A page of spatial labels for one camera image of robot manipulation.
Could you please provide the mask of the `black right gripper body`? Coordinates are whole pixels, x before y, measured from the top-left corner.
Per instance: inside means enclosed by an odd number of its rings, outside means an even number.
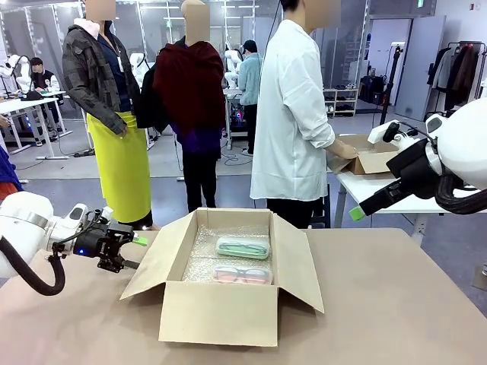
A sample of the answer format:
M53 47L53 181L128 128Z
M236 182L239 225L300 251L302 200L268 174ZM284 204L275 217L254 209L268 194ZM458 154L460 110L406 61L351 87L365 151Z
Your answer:
M433 198L440 176L433 169L427 151L431 143L426 138L400 151L386 162L390 172L396 178L385 187L388 198Z

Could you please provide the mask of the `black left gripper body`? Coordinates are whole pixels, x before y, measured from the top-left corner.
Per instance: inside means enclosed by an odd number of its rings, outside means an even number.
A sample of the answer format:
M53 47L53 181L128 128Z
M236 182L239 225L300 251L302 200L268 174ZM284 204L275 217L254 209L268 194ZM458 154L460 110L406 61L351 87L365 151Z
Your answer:
M118 223L95 223L75 239L74 254L99 258L97 267L113 273L124 269L121 247L134 239L132 226Z

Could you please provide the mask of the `person's right hand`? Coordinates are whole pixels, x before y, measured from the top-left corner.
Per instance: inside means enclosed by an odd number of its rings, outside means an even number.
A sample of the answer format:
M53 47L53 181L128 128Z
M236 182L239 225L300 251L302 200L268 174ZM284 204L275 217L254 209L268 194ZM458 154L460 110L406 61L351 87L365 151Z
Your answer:
M353 160L358 156L358 151L353 146L345 142L335 139L330 150L338 157L346 160Z

